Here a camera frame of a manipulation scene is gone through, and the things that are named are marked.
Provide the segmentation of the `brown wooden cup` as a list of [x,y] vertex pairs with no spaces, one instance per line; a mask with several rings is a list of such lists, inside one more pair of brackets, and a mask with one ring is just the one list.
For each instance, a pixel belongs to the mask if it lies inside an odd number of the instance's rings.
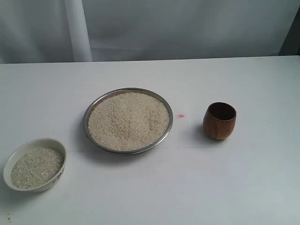
[[236,110],[231,105],[224,102],[212,103],[203,118],[203,131],[214,140],[224,140],[232,134],[236,117]]

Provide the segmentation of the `rice in steel tray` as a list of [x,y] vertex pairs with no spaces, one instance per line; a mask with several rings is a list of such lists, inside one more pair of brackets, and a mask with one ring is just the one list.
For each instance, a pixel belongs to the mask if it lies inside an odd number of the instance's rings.
[[105,148],[131,151],[153,144],[168,124],[169,113],[161,101],[128,92],[98,103],[89,116],[88,131]]

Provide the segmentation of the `rice in white bowl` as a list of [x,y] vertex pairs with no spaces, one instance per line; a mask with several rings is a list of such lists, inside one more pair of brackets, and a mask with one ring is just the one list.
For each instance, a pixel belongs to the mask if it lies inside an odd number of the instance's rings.
[[41,186],[61,169],[64,159],[63,154],[55,149],[31,149],[15,163],[11,181],[16,187],[23,189]]

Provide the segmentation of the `white ceramic bowl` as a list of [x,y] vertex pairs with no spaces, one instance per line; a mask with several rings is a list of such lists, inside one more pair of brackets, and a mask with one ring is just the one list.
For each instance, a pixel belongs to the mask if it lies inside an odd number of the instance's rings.
[[[29,189],[23,189],[23,188],[18,188],[16,187],[12,181],[11,181],[11,172],[12,169],[15,165],[15,163],[26,153],[28,153],[31,149],[38,148],[38,147],[45,147],[45,148],[51,148],[59,151],[60,153],[63,154],[64,156],[64,162],[61,167],[61,169],[55,174],[54,177],[52,177],[50,180],[48,180],[45,184],[38,186],[36,188],[29,188]],[[21,192],[43,192],[46,191],[50,188],[52,188],[58,180],[61,178],[61,176],[64,173],[65,165],[67,162],[67,152],[65,147],[63,146],[62,143],[55,139],[51,138],[41,138],[41,139],[36,139],[33,141],[30,141],[28,143],[23,144],[19,148],[17,148],[14,153],[10,156],[8,161],[6,162],[3,170],[3,178],[4,182],[8,187],[10,187],[13,190],[16,191],[21,191]]]

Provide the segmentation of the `round steel tray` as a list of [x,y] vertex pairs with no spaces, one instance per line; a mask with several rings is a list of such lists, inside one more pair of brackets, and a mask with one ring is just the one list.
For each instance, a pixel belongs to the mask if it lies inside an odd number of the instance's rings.
[[[161,101],[165,105],[165,107],[167,108],[168,113],[169,113],[169,124],[168,124],[167,130],[153,144],[151,144],[151,145],[149,145],[147,147],[141,148],[141,149],[131,150],[131,151],[116,151],[116,150],[105,148],[105,147],[101,146],[100,144],[98,144],[97,142],[95,142],[93,140],[93,138],[91,137],[91,135],[89,134],[89,131],[88,131],[88,119],[89,119],[89,116],[90,116],[92,110],[96,107],[96,105],[98,103],[102,102],[105,99],[113,97],[115,95],[124,94],[124,93],[128,93],[128,92],[137,92],[137,93],[147,94],[147,95],[152,96],[152,97],[156,98],[157,100]],[[106,94],[103,94],[102,96],[98,97],[97,99],[95,99],[90,104],[90,106],[87,108],[87,110],[86,110],[86,112],[84,114],[83,121],[82,121],[82,126],[83,126],[83,130],[84,130],[84,134],[87,137],[87,139],[93,145],[95,145],[97,148],[105,150],[107,152],[114,153],[114,154],[120,154],[120,155],[137,154],[137,153],[145,152],[145,151],[147,151],[147,150],[155,147],[156,145],[158,145],[160,142],[162,142],[167,137],[167,135],[171,131],[172,125],[173,125],[173,112],[172,112],[172,109],[169,106],[168,102],[165,99],[163,99],[160,95],[158,95],[157,93],[155,93],[153,91],[150,91],[150,90],[141,89],[141,88],[122,88],[122,89],[112,90],[112,91],[110,91],[110,92],[108,92]]]

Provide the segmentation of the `white backdrop curtain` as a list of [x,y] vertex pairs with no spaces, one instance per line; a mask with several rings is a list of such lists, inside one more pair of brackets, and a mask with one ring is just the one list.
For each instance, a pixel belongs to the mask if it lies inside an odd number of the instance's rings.
[[275,56],[297,0],[3,0],[9,63]]

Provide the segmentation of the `dark post at right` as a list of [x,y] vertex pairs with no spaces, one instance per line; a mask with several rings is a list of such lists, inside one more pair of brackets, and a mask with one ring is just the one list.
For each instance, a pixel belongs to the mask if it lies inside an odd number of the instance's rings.
[[298,11],[284,43],[279,51],[279,56],[300,55],[300,12]]

